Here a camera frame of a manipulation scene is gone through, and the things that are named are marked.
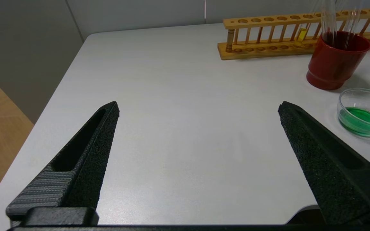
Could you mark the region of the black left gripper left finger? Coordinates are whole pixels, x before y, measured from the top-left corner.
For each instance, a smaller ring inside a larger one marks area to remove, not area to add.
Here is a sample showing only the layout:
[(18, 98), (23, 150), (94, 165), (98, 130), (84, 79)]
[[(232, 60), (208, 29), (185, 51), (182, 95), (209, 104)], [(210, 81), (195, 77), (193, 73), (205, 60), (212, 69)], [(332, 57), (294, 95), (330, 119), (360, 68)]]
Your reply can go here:
[(7, 217), (20, 221), (36, 207), (96, 208), (118, 119), (116, 101), (100, 107), (9, 203)]

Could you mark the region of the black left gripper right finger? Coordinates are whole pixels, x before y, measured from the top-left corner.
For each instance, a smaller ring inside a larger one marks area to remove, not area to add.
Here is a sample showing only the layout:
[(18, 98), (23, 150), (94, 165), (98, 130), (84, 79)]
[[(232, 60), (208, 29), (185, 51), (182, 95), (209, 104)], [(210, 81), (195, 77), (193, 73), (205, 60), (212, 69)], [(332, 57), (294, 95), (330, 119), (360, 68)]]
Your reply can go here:
[(278, 113), (326, 223), (370, 225), (370, 162), (301, 107)]

